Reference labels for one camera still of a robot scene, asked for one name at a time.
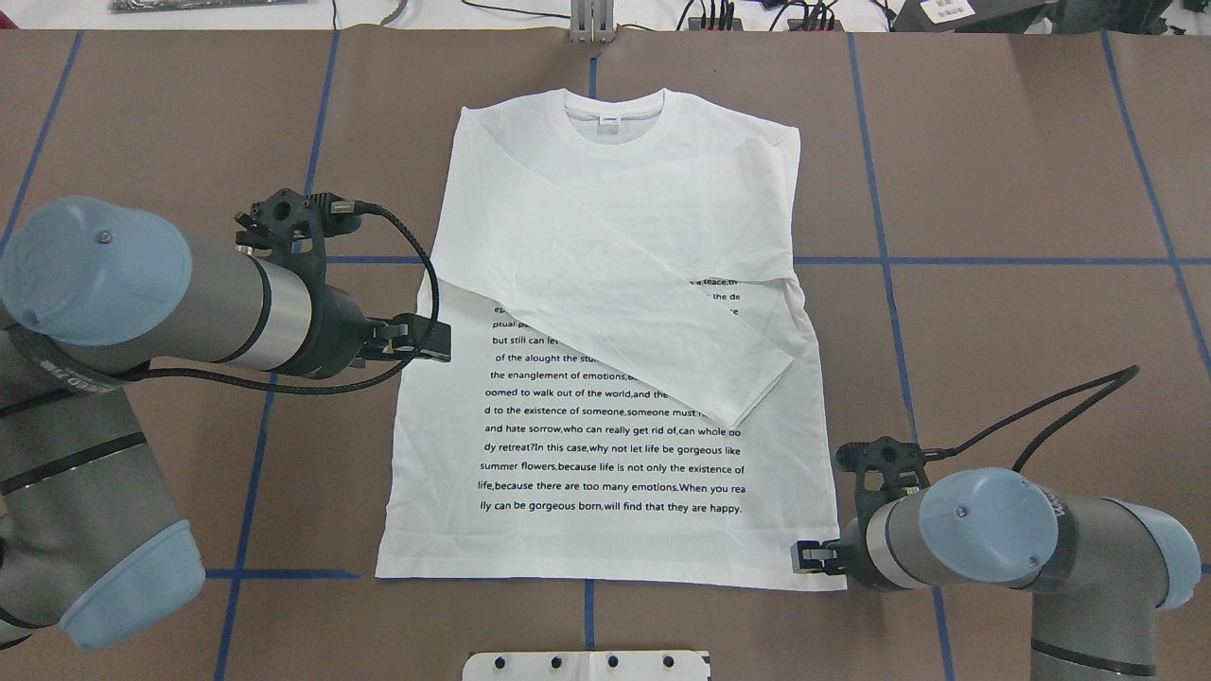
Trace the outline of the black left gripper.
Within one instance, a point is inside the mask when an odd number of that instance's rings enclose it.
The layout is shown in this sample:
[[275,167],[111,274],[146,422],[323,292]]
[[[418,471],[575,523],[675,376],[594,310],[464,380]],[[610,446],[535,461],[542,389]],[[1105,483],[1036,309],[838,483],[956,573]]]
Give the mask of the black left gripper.
[[340,374],[355,362],[363,347],[366,361],[450,362],[449,324],[434,322],[415,313],[369,319],[346,290],[328,284],[308,288],[308,294],[312,313],[308,339],[300,348],[304,378],[325,379]]

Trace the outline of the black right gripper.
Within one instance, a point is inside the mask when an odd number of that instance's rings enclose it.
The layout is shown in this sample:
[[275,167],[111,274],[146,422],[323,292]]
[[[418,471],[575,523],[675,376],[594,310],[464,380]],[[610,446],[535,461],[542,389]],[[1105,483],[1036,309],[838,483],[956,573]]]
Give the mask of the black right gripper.
[[792,546],[792,570],[796,574],[846,576],[856,585],[880,589],[880,573],[876,570],[859,520],[849,522],[839,539],[796,540]]

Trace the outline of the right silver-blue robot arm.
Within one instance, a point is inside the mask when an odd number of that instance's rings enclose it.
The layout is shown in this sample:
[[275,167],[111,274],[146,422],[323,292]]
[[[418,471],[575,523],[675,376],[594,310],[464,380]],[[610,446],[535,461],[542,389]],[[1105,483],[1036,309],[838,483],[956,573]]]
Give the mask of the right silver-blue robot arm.
[[1155,680],[1157,620],[1203,577],[1177,517],[1115,498],[1064,496],[1003,468],[876,499],[832,540],[798,540],[799,574],[882,593],[995,585],[1032,596],[1034,680]]

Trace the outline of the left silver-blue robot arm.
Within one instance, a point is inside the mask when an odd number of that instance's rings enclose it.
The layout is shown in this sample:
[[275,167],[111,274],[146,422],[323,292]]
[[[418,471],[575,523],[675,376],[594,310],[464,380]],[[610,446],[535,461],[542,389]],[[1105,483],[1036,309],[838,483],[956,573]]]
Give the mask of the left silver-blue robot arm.
[[[367,316],[327,281],[329,238],[390,221],[427,268],[430,309]],[[2,253],[2,647],[61,628],[80,648],[190,603],[206,570],[127,393],[190,378],[352,393],[450,359],[431,259],[380,205],[285,189],[237,214],[237,245],[92,198],[35,211]],[[325,379],[369,361],[386,374]]]

